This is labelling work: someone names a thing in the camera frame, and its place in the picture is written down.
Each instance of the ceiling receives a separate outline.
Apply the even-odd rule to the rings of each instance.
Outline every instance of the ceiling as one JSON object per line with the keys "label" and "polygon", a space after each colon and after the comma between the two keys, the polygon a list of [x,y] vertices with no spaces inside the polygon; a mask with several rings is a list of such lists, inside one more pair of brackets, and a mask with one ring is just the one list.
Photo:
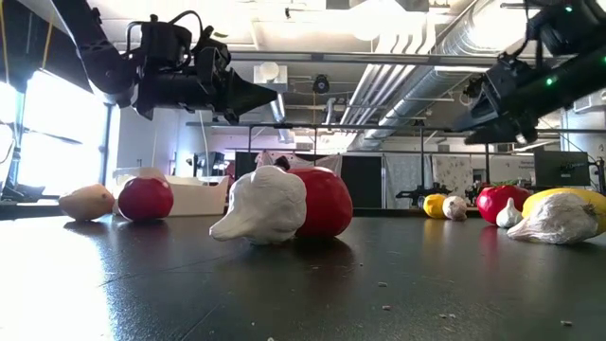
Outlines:
{"label": "ceiling", "polygon": [[[48,21],[53,21],[59,29],[62,23],[57,20],[49,0],[20,0],[34,12]],[[360,5],[350,10],[327,9],[343,0],[89,0],[91,7],[97,7],[101,13],[102,27],[118,49],[125,45],[126,26],[134,20],[149,20],[155,13],[160,20],[168,21],[184,10],[196,10],[204,25],[212,25],[227,34],[221,40],[232,51],[318,51],[318,52],[373,52],[377,51],[379,39],[365,41],[358,39],[367,33],[383,33],[396,29],[401,31],[409,15],[393,0],[397,6],[393,10],[374,12],[372,8]],[[448,4],[450,9],[444,13],[432,12],[437,34],[451,22],[458,13],[467,7],[471,0],[437,0],[437,4]],[[290,18],[285,9],[290,9]],[[192,16],[185,17],[179,25],[187,27],[194,36],[197,34],[197,21]],[[134,40],[139,37],[134,32]],[[246,80],[253,80],[253,66],[258,63],[232,62],[231,66]],[[351,63],[285,63],[288,67],[288,92],[284,93],[286,120],[290,122],[320,122],[325,114],[321,109],[306,109],[325,104],[329,98],[346,101],[356,89],[366,65]],[[319,75],[328,75],[330,92],[326,95],[314,95],[312,83]],[[461,88],[455,88],[451,94],[453,102],[440,102],[429,108],[426,123],[434,126],[448,126],[466,110],[461,104]],[[382,110],[378,110],[367,124],[376,123]],[[337,118],[342,112],[336,112]],[[243,121],[271,121],[269,106],[261,107],[241,118]]]}

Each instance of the table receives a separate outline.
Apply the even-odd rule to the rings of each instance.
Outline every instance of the table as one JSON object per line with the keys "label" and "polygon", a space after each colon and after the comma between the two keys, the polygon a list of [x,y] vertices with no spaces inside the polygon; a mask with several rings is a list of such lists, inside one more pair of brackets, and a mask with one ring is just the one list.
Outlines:
{"label": "table", "polygon": [[606,339],[604,237],[355,218],[338,240],[258,247],[210,239],[218,219],[0,222],[0,339]]}

